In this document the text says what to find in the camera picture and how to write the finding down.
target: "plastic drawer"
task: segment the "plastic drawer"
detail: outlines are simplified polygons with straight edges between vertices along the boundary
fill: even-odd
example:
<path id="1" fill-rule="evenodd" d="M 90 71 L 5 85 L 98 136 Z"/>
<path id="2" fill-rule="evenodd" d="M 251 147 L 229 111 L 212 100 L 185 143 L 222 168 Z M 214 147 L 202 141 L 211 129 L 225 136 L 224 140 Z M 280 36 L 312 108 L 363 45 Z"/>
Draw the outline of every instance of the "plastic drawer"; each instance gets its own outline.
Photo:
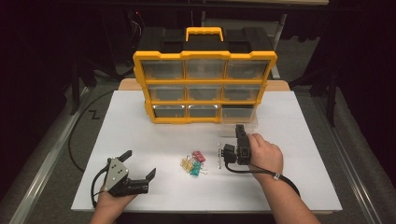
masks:
<path id="1" fill-rule="evenodd" d="M 152 101 L 182 101 L 184 100 L 183 85 L 148 85 Z"/>
<path id="2" fill-rule="evenodd" d="M 230 60 L 227 63 L 227 77 L 235 79 L 262 79 L 268 61 Z"/>
<path id="3" fill-rule="evenodd" d="M 224 101 L 255 101 L 261 85 L 224 85 Z"/>
<path id="4" fill-rule="evenodd" d="M 220 59 L 191 59 L 186 61 L 186 78 L 215 79 L 223 77 L 225 62 Z"/>
<path id="5" fill-rule="evenodd" d="M 184 105 L 154 105 L 152 107 L 156 118 L 184 118 Z"/>
<path id="6" fill-rule="evenodd" d="M 187 85 L 188 98 L 194 101 L 216 101 L 220 99 L 221 85 Z"/>
<path id="7" fill-rule="evenodd" d="M 191 118 L 215 118 L 218 115 L 218 105 L 189 105 Z"/>
<path id="8" fill-rule="evenodd" d="M 182 79 L 182 60 L 141 61 L 146 79 Z"/>
<path id="9" fill-rule="evenodd" d="M 221 122 L 250 121 L 255 115 L 253 105 L 222 105 Z"/>
<path id="10" fill-rule="evenodd" d="M 237 124 L 243 124 L 246 133 L 255 133 L 255 130 L 259 127 L 257 119 L 253 119 L 251 122 L 237 122 Z M 222 122 L 219 127 L 219 136 L 235 137 L 235 128 L 235 123 Z"/>

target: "yellow frame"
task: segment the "yellow frame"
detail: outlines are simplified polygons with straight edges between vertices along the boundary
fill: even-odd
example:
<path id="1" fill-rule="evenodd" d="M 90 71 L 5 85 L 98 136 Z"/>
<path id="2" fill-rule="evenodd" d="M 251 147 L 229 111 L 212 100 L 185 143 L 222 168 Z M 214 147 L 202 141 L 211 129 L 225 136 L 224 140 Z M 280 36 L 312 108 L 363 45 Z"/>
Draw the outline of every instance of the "yellow frame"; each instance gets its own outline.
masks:
<path id="1" fill-rule="evenodd" d="M 203 29 L 196 31 L 196 29 L 191 29 L 187 32 L 187 34 L 219 34 L 222 40 L 221 29 L 213 27 L 207 30 L 206 27 L 202 27 Z M 224 70 L 222 78 L 213 78 L 213 79 L 188 79 L 186 78 L 186 65 L 185 62 L 190 59 L 221 59 L 224 60 Z M 188 106 L 189 105 L 252 105 L 253 109 L 257 107 L 262 102 L 262 96 L 264 94 L 265 88 L 267 86 L 267 78 L 271 69 L 276 64 L 276 53 L 273 50 L 268 51 L 252 51 L 250 53 L 231 53 L 228 50 L 222 51 L 191 51 L 191 50 L 183 50 L 180 53 L 160 53 L 159 51 L 136 51 L 133 57 L 134 60 L 134 75 L 136 77 L 137 82 L 142 87 L 142 91 L 144 93 L 146 102 L 145 108 L 148 116 L 151 121 L 154 123 L 175 123 L 175 124 L 183 124 L 183 123 L 193 123 L 193 122 L 221 122 L 221 108 L 218 109 L 217 116 L 215 118 L 190 118 Z M 172 61 L 179 60 L 183 62 L 183 75 L 181 79 L 146 79 L 144 69 L 142 66 L 142 61 Z M 231 79 L 226 78 L 226 69 L 227 62 L 231 60 L 238 61 L 252 61 L 252 60 L 265 60 L 268 61 L 268 64 L 265 68 L 264 74 L 261 79 Z M 194 101 L 190 100 L 187 97 L 187 91 L 184 91 L 184 100 L 182 101 L 154 101 L 150 99 L 148 85 L 190 85 L 190 84 L 220 84 L 221 85 L 221 96 L 220 100 L 216 101 Z M 258 84 L 261 85 L 258 90 L 257 99 L 254 101 L 224 101 L 222 100 L 223 94 L 223 86 L 225 84 Z M 156 118 L 153 110 L 154 105 L 184 105 L 185 109 L 185 117 L 184 118 Z"/>

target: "yellow storage organizer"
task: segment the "yellow storage organizer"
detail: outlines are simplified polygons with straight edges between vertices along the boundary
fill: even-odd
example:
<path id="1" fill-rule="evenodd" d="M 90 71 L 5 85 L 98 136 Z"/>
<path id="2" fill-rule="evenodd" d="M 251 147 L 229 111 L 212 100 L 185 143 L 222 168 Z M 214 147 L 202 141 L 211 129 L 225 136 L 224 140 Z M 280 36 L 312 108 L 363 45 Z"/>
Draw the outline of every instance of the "yellow storage organizer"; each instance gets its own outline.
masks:
<path id="1" fill-rule="evenodd" d="M 145 28 L 134 74 L 154 123 L 249 122 L 276 64 L 262 28 Z"/>

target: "white table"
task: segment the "white table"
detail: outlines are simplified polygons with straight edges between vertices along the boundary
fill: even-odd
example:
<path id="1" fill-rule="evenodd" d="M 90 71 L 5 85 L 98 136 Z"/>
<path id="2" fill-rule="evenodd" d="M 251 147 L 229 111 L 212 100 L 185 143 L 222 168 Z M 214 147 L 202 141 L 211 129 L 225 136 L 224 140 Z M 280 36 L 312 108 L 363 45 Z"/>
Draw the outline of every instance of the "white table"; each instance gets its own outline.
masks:
<path id="1" fill-rule="evenodd" d="M 294 92 L 266 92 L 257 117 L 256 132 L 280 146 L 284 175 L 298 187 L 307 206 L 314 212 L 342 210 Z M 142 91 L 115 91 L 72 210 L 92 211 L 90 189 L 94 176 L 105 167 L 107 158 L 132 150 L 133 156 L 124 163 L 131 179 L 144 178 L 154 167 L 157 174 L 149 183 L 148 194 L 139 195 L 126 212 L 270 212 L 252 175 L 218 168 L 218 143 L 236 145 L 235 138 L 219 137 L 219 126 L 153 124 L 146 115 Z M 180 166 L 181 160 L 194 150 L 204 154 L 207 175 L 192 176 Z M 247 169 L 234 164 L 232 168 Z M 95 191 L 103 178 L 97 181 Z"/>

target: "carrying handle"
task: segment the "carrying handle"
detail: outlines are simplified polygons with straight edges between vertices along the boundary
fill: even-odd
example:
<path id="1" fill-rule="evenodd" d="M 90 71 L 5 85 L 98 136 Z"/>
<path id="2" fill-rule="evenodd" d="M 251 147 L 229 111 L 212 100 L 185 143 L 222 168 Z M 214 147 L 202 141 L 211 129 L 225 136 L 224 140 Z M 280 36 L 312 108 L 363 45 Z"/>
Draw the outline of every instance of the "carrying handle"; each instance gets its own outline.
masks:
<path id="1" fill-rule="evenodd" d="M 220 27 L 188 27 L 186 32 L 186 41 L 189 41 L 189 35 L 219 35 L 223 41 Z"/>

